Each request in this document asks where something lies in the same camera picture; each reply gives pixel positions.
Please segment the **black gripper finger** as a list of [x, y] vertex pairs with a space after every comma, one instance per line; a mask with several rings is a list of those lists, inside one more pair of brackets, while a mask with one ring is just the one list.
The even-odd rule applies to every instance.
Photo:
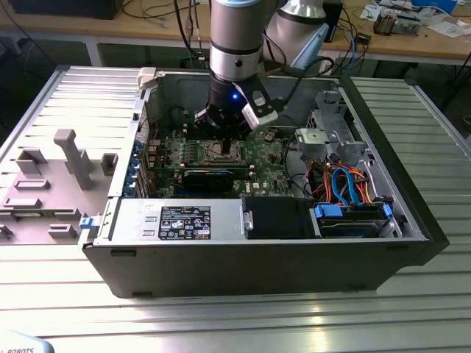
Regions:
[[222, 144], [221, 153], [227, 153], [227, 124], [225, 112], [215, 105], [207, 105], [194, 117], [194, 124], [200, 129], [209, 131]]
[[233, 140], [246, 140], [251, 131], [247, 122], [227, 125], [224, 132], [224, 153], [230, 152]]

